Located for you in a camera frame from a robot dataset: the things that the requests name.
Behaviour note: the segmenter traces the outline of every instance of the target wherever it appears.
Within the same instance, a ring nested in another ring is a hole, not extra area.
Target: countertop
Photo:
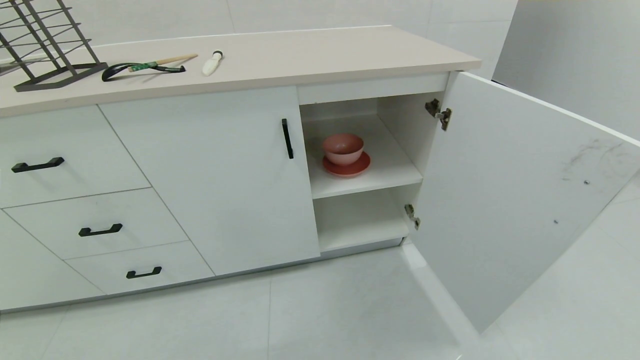
[[[109,65],[148,62],[183,54],[199,57],[184,62],[186,72],[143,70],[102,82],[100,74],[54,90],[16,92],[27,76],[16,70],[0,77],[0,117],[118,102],[206,92],[305,85],[359,79],[411,76],[428,72],[469,70],[480,60],[392,26],[280,31],[208,37],[174,38],[104,45],[93,48]],[[214,50],[224,53],[217,71],[200,72]],[[85,51],[71,53],[72,63],[88,62]],[[29,67],[36,75],[50,63]]]

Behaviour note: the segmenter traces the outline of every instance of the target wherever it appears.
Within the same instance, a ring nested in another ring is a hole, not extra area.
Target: door handle
[[[113,224],[110,229],[102,230],[102,231],[93,231],[93,232],[91,231],[91,227],[83,227],[82,229],[80,229],[80,232],[78,233],[78,235],[84,238],[85,236],[113,234],[113,233],[119,232],[121,229],[122,229],[122,224]]]
[[[289,137],[289,127],[287,126],[287,119],[282,119],[282,131],[284,132],[284,141],[287,143],[287,152],[289,153],[289,159],[293,159],[293,148],[291,147],[291,138]]]
[[[27,163],[18,163],[11,168],[11,171],[17,173],[17,172],[40,170],[41,168],[58,167],[63,162],[65,162],[65,160],[61,156],[58,156],[57,158],[53,158],[49,160],[48,163],[44,163],[44,164],[27,165]]]
[[[156,266],[153,269],[153,271],[148,272],[146,274],[140,274],[140,275],[136,275],[136,271],[135,270],[131,270],[130,272],[127,272],[127,279],[135,279],[137,277],[145,277],[145,276],[157,275],[157,274],[160,274],[160,271],[162,271],[162,267],[161,266]]]

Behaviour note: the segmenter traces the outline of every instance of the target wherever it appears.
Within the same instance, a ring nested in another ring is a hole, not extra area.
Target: white wall
[[[34,2],[41,8],[54,0]],[[65,0],[93,45],[391,24],[485,60],[490,78],[517,0]],[[0,10],[0,22],[7,19]]]
[[[494,79],[640,140],[640,1],[518,4]]]

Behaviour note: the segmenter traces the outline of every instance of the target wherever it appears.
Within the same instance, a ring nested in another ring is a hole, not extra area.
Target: red plate
[[[355,177],[362,174],[369,165],[371,165],[371,158],[369,154],[363,152],[359,159],[351,165],[340,166],[332,163],[326,156],[322,159],[322,165],[324,169],[333,175],[339,177]]]

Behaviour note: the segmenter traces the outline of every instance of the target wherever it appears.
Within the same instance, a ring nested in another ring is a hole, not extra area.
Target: drawer handle
[[[127,272],[127,279],[135,279],[137,277],[145,277],[145,276],[157,275],[157,274],[160,274],[160,271],[162,271],[162,267],[161,266],[156,266],[154,268],[154,271],[148,272],[146,274],[140,274],[140,275],[136,275],[136,271],[135,270],[131,270],[130,272]]]
[[[111,228],[108,230],[94,231],[94,232],[91,232],[91,227],[83,227],[82,229],[80,229],[80,232],[78,233],[78,235],[84,238],[85,236],[113,234],[113,233],[119,232],[121,229],[122,229],[122,224],[113,224]]]
[[[32,170],[40,170],[41,168],[58,167],[63,162],[65,162],[65,160],[61,156],[58,156],[57,158],[53,158],[49,160],[48,163],[44,163],[44,164],[27,165],[27,163],[18,163],[11,168],[11,171],[25,172],[25,171],[32,171]]]
[[[287,126],[287,119],[282,119],[282,131],[284,132],[284,141],[287,143],[289,159],[293,159],[293,148],[291,147],[291,138],[289,138],[289,126]]]

